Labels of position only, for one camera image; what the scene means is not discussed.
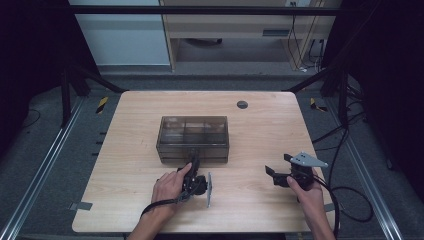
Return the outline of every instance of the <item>white panel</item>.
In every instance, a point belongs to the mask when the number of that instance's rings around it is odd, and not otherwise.
[[[149,5],[155,0],[69,0],[71,5]],[[160,15],[77,14],[97,65],[169,65]]]

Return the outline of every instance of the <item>person's left hand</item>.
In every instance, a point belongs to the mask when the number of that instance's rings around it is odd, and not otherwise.
[[[165,173],[157,180],[153,187],[152,203],[175,199],[181,194],[184,176],[190,170],[191,163],[188,163],[183,169],[176,172]],[[159,215],[164,220],[172,218],[178,210],[178,204],[166,204],[152,209],[154,212],[159,212]]]

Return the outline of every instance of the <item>metal bar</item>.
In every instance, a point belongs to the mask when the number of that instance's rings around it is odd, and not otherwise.
[[[325,99],[325,101],[327,103],[327,106],[329,107],[328,109],[330,110],[333,118],[335,119],[337,124],[340,124],[337,116],[337,107],[335,106],[334,101],[330,101],[327,98]],[[346,140],[346,146],[348,148],[349,154],[351,155],[352,164],[355,168],[356,174],[358,175],[361,185],[364,188],[365,194],[368,196],[373,206],[374,213],[381,225],[381,229],[386,235],[386,238],[390,240],[403,239],[402,234],[392,214],[390,213],[386,202],[383,199],[383,196],[381,195],[376,183],[374,182],[370,173],[365,167],[365,164],[361,156],[359,155],[358,150],[355,147],[355,143],[349,136]]]
[[[74,107],[72,110],[73,114],[68,124],[65,127],[61,128],[59,133],[57,134],[56,139],[54,140],[46,157],[41,163],[37,173],[33,177],[32,182],[29,185],[27,191],[25,192],[25,195],[22,197],[21,202],[19,203],[18,207],[15,209],[15,212],[13,213],[12,217],[7,222],[6,226],[1,231],[0,239],[14,240],[18,236],[18,233],[26,217],[31,211],[31,208],[34,205],[34,202],[37,199],[37,196],[40,193],[44,185],[44,182],[46,181],[51,169],[53,168],[53,165],[57,159],[57,156],[62,150],[62,147],[71,129],[73,128],[76,119],[78,118],[78,115],[80,113],[80,109],[83,103],[84,103],[84,98],[78,97],[77,102],[74,104]]]
[[[259,6],[42,6],[43,10],[70,11],[74,14],[198,14],[198,15],[296,15],[338,16],[365,14],[364,9],[320,7],[259,7]]]

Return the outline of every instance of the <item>yellow and black tape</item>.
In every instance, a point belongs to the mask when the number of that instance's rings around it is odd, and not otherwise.
[[[327,112],[328,111],[326,107],[318,107],[317,104],[315,103],[315,99],[313,99],[313,98],[311,98],[311,108],[320,110],[321,112]]]
[[[97,113],[97,114],[102,114],[102,112],[103,112],[103,108],[105,107],[107,100],[108,100],[108,97],[103,97],[103,98],[100,100],[100,102],[99,102],[99,106],[97,107],[97,110],[96,110],[96,113]]]

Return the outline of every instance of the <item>horizontal black bar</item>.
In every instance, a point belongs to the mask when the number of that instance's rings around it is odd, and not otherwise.
[[[71,11],[74,14],[189,14],[189,15],[296,15],[338,16],[366,13],[363,9],[320,7],[251,6],[43,6],[45,10]]]

